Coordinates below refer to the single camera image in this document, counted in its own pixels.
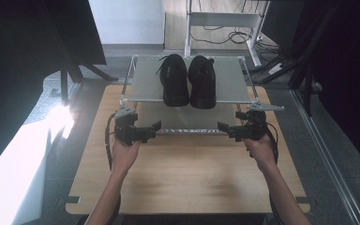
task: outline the metal bracket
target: metal bracket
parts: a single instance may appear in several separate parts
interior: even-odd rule
[[[260,101],[255,101],[247,106],[248,109],[254,110],[254,111],[284,111],[285,107],[283,106],[274,106],[274,105],[268,105],[263,104]]]
[[[135,114],[136,113],[136,110],[135,109],[130,109],[129,107],[123,105],[121,106],[121,108],[119,108],[119,110],[116,112],[115,114],[115,119],[117,118],[121,118],[125,115],[128,115],[128,114]]]

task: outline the black fabric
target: black fabric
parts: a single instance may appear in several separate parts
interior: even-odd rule
[[[0,155],[70,64],[106,64],[87,0],[0,0]]]
[[[320,100],[360,152],[360,2],[340,5],[313,58]]]

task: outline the shoe heel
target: shoe heel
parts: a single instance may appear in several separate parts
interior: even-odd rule
[[[169,107],[182,107],[189,104],[189,96],[168,96],[163,92],[163,102]]]
[[[189,104],[196,109],[210,110],[215,108],[216,98],[199,98],[191,95],[191,98],[189,99]]]

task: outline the wooden table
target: wooden table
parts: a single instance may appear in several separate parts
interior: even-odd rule
[[[89,214],[109,174],[104,145],[108,117],[119,109],[122,85],[107,86],[74,179],[67,203],[70,214]],[[269,103],[262,87],[261,102]],[[306,198],[292,157],[273,112],[267,122],[278,131],[278,166],[295,197]],[[245,146],[224,135],[161,134],[142,144],[122,187],[120,213],[226,214],[271,213],[268,188]],[[300,203],[304,212],[308,203]]]

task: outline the black leather shoe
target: black leather shoe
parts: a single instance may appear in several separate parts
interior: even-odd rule
[[[189,104],[187,67],[179,54],[164,56],[160,66],[160,82],[163,85],[163,102],[170,107]]]
[[[216,74],[214,59],[197,55],[188,68],[188,80],[192,84],[190,104],[197,109],[213,109],[216,106]]]

